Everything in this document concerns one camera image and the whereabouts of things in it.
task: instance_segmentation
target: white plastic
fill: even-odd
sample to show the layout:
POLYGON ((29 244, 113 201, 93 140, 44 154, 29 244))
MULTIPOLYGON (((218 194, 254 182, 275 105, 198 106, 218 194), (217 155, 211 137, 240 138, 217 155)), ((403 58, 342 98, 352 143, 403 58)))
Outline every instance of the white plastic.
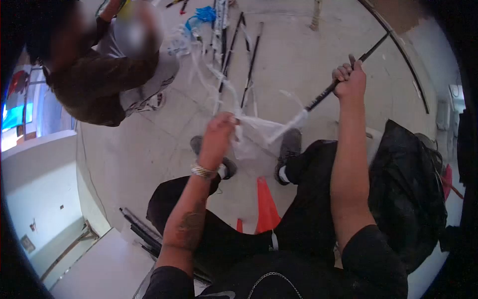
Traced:
POLYGON ((255 116, 245 115, 240 107, 240 101, 234 86, 232 86, 231 82, 226 79, 222 72, 214 69, 211 64, 205 62, 204 52, 201 51, 201 43, 190 41, 191 40, 189 39, 190 44, 187 48, 191 53, 193 63, 189 79, 192 80, 192 77, 194 75, 198 75, 199 81, 209 93, 208 100, 212 100, 214 102, 214 110, 216 110, 221 103, 219 99, 219 91, 217 87, 209 84, 206 81, 202 71, 199 68, 199 63, 202 62, 206 65, 209 71, 214 74, 214 76, 219 80, 219 82, 222 81, 224 87, 227 88, 233 96, 234 108, 231 112, 235 115, 237 119, 240 120, 240 125, 236 127, 235 136, 233 136, 231 143, 234 155, 238 160, 256 158, 262 150, 270 150, 271 144, 274 143, 274 141, 276 141, 279 137, 281 137, 287 130, 293 127, 303 126, 305 120, 307 119, 308 112, 303 109, 300 100, 295 95, 284 90, 280 90, 280 92, 285 96, 293 99, 302 108, 300 112, 288 123, 281 124, 278 122, 272 122, 257 117, 257 106, 255 106, 254 109, 255 116))

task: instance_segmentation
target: hand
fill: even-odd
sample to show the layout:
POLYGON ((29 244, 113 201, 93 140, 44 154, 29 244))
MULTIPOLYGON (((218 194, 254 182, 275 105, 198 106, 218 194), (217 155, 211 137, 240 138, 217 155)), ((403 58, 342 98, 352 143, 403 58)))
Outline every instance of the hand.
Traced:
POLYGON ((200 166, 216 170, 229 149, 229 139, 238 121, 232 113, 224 112, 211 120, 204 133, 198 163, 200 166))
POLYGON ((338 97, 340 105, 361 104, 363 106, 367 76, 362 70, 360 60, 355 61, 352 54, 348 58, 350 64, 344 63, 332 71, 332 80, 340 81, 335 87, 334 94, 338 97))

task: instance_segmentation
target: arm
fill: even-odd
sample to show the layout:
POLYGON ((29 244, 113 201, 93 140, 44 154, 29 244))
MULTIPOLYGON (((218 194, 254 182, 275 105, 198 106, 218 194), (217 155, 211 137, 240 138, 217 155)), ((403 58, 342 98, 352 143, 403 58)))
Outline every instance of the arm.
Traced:
POLYGON ((369 170, 365 137, 364 93, 366 75, 361 61, 334 70, 333 79, 341 81, 334 91, 340 101, 337 154, 330 182, 330 209, 339 251, 358 231, 375 224, 368 206, 369 170))
POLYGON ((105 22, 111 22, 111 19, 120 11, 121 0, 109 0, 105 9, 99 14, 99 18, 105 22))
POLYGON ((105 9, 96 18, 96 27, 87 35, 90 41, 93 41, 91 46, 95 46, 108 32, 111 19, 118 14, 121 6, 121 0, 110 0, 105 9))
MULTIPOLYGON (((209 122, 204 135, 198 164, 216 170, 229 147, 234 131, 231 113, 223 113, 209 122)), ((173 266, 193 276, 193 252, 204 228, 206 199, 210 180, 192 175, 164 228, 163 246, 156 267, 173 266)))

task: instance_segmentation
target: black t-shirt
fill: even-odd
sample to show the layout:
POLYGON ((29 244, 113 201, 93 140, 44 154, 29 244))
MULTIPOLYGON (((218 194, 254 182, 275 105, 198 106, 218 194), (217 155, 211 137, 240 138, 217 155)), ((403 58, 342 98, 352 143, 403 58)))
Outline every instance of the black t-shirt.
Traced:
MULTIPOLYGON (((356 233, 342 254, 344 270, 311 258, 276 251, 235 265, 197 298, 406 298, 407 275, 376 225, 356 233)), ((144 299, 193 298, 193 279, 184 271, 155 269, 144 299)))

